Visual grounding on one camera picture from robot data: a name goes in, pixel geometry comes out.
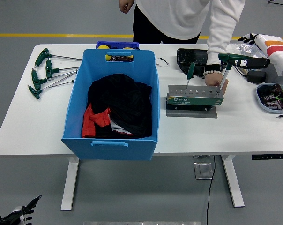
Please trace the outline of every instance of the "clear plastic bag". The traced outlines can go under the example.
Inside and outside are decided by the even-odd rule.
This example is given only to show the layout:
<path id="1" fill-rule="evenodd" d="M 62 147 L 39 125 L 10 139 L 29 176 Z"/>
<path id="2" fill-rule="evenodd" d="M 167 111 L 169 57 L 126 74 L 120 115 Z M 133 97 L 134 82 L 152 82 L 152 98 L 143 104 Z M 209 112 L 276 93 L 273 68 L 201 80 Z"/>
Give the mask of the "clear plastic bag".
<path id="1" fill-rule="evenodd" d="M 253 58 L 267 58 L 256 45 L 249 45 L 245 43 L 235 43 L 228 45 L 227 53 L 245 55 Z"/>

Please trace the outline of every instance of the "black bag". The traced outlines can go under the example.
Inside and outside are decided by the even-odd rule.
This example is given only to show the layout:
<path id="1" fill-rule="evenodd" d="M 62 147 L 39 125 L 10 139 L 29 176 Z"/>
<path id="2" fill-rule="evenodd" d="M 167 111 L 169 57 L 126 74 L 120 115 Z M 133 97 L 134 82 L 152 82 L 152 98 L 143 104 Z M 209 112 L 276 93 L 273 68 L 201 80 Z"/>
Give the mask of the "black bag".
<path id="1" fill-rule="evenodd" d="M 190 64 L 194 62 L 194 73 L 204 78 L 204 67 L 207 63 L 207 50 L 179 48 L 177 50 L 177 64 L 183 73 L 187 75 Z"/>

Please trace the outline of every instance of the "clothing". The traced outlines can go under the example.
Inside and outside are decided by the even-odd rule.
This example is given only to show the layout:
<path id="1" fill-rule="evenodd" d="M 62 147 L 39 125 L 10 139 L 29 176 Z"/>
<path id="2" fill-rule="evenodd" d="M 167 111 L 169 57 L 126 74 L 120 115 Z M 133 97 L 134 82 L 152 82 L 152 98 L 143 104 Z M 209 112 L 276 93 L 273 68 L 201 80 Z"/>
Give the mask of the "clothing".
<path id="1" fill-rule="evenodd" d="M 200 36 L 187 40 L 168 37 L 147 19 L 138 6 L 135 6 L 133 21 L 133 41 L 139 44 L 196 44 Z"/>
<path id="2" fill-rule="evenodd" d="M 219 64 L 226 53 L 245 0 L 136 0 L 138 8 L 165 35 L 191 39 L 199 35 L 211 9 L 207 64 Z"/>
<path id="3" fill-rule="evenodd" d="M 151 91 L 152 88 L 147 84 L 135 82 L 125 74 L 112 74 L 94 81 L 88 91 L 88 105 L 83 120 L 86 125 L 82 129 L 82 136 L 93 136 L 94 133 L 89 135 L 91 130 L 95 130 L 95 136 L 101 138 L 151 136 Z"/>

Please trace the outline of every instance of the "black power adapter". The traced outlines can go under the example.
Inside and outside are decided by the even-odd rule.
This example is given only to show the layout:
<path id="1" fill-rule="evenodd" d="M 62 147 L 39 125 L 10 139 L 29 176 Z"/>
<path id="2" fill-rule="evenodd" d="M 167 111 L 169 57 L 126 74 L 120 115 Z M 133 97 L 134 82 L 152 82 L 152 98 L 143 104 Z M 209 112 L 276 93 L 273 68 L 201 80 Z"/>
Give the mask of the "black power adapter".
<path id="1" fill-rule="evenodd" d="M 246 75 L 246 80 L 251 83 L 260 84 L 265 82 L 267 73 L 264 71 L 250 70 Z"/>

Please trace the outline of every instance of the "white sweater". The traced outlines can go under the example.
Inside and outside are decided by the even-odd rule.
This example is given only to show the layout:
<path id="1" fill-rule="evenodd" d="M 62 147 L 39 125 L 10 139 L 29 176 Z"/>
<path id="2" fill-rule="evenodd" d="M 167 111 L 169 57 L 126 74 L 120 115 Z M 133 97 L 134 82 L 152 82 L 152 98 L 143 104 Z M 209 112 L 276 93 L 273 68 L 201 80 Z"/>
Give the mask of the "white sweater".
<path id="1" fill-rule="evenodd" d="M 136 0 L 139 9 L 165 35 L 176 39 L 195 38 L 211 7 L 207 64 L 218 64 L 226 53 L 245 0 Z"/>

